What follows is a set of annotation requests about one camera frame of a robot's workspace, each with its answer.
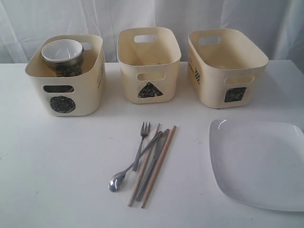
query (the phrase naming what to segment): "knife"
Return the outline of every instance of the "knife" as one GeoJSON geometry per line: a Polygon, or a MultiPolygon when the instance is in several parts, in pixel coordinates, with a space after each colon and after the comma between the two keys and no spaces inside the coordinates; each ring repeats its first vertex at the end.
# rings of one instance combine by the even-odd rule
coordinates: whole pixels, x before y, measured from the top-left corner
{"type": "Polygon", "coordinates": [[[151,174],[153,172],[154,166],[155,166],[158,158],[160,157],[162,149],[163,149],[163,147],[164,147],[164,145],[165,145],[165,143],[167,141],[169,132],[170,132],[169,129],[165,130],[162,133],[161,138],[158,140],[158,142],[156,144],[156,148],[155,148],[155,151],[154,151],[154,155],[153,155],[152,161],[150,163],[150,166],[149,166],[149,168],[147,170],[147,173],[146,173],[146,175],[145,175],[145,177],[143,179],[143,182],[142,182],[142,184],[141,184],[141,186],[140,186],[140,188],[138,190],[138,193],[136,195],[136,198],[135,198],[135,200],[137,202],[140,202],[142,200],[143,193],[146,190],[146,187],[147,187],[147,184],[148,184],[148,182],[150,180],[150,177],[151,177],[151,174]]]}

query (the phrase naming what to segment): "bin handle hole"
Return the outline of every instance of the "bin handle hole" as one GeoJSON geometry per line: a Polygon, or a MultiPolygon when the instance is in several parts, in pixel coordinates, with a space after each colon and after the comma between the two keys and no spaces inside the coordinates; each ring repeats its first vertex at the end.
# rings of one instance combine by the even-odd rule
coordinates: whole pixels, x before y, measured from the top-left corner
{"type": "Polygon", "coordinates": [[[151,43],[156,41],[155,35],[138,35],[134,37],[135,43],[151,43]]]}
{"type": "Polygon", "coordinates": [[[203,37],[199,39],[199,45],[219,44],[221,37],[203,37]]]}
{"type": "Polygon", "coordinates": [[[162,81],[166,78],[164,73],[143,73],[137,75],[139,81],[162,81]]]}
{"type": "Polygon", "coordinates": [[[91,43],[88,42],[80,42],[81,45],[84,47],[84,50],[92,50],[93,45],[91,43]]]}
{"type": "Polygon", "coordinates": [[[72,93],[74,92],[74,87],[71,85],[45,85],[43,90],[47,93],[72,93]]]}
{"type": "Polygon", "coordinates": [[[247,76],[236,76],[236,77],[229,77],[226,78],[224,81],[225,85],[242,85],[242,84],[248,84],[251,83],[254,80],[253,75],[247,75],[247,76]]]}

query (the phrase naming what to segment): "white table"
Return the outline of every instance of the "white table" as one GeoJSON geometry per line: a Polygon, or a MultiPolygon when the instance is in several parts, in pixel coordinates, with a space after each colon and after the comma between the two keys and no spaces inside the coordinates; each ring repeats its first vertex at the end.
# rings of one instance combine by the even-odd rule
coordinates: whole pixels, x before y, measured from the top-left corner
{"type": "Polygon", "coordinates": [[[285,228],[304,225],[304,213],[235,203],[217,187],[208,131],[216,118],[293,123],[304,129],[304,76],[291,61],[270,61],[253,101],[209,109],[200,103],[181,63],[176,96],[163,104],[131,104],[117,63],[106,64],[100,108],[84,117],[54,117],[43,109],[25,64],[0,65],[1,228],[285,228]],[[177,125],[146,209],[127,202],[109,179],[134,159],[143,121],[177,125]]]}

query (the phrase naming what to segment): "cream plastic bin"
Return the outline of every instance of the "cream plastic bin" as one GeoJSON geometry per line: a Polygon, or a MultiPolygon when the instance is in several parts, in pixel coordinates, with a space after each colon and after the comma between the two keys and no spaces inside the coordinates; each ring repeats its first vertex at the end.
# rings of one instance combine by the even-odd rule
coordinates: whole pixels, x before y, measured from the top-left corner
{"type": "Polygon", "coordinates": [[[243,33],[223,28],[189,35],[188,77],[210,108],[247,105],[268,57],[243,33]]]}
{"type": "Polygon", "coordinates": [[[127,99],[135,104],[171,100],[175,94],[180,58],[177,40],[167,28],[122,31],[118,37],[118,60],[127,99]]]}
{"type": "Polygon", "coordinates": [[[95,35],[63,35],[47,40],[29,61],[25,71],[30,76],[40,100],[51,115],[88,115],[100,104],[105,84],[103,40],[95,35]],[[83,44],[83,74],[56,77],[41,57],[42,48],[59,39],[74,39],[83,44]]]}

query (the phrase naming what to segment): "white square plate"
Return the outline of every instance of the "white square plate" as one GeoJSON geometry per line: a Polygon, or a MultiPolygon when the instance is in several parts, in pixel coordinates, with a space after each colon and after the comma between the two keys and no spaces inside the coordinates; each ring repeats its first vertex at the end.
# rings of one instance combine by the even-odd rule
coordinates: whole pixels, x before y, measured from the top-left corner
{"type": "Polygon", "coordinates": [[[214,120],[209,146],[224,194],[254,207],[304,211],[304,134],[298,127],[214,120]]]}

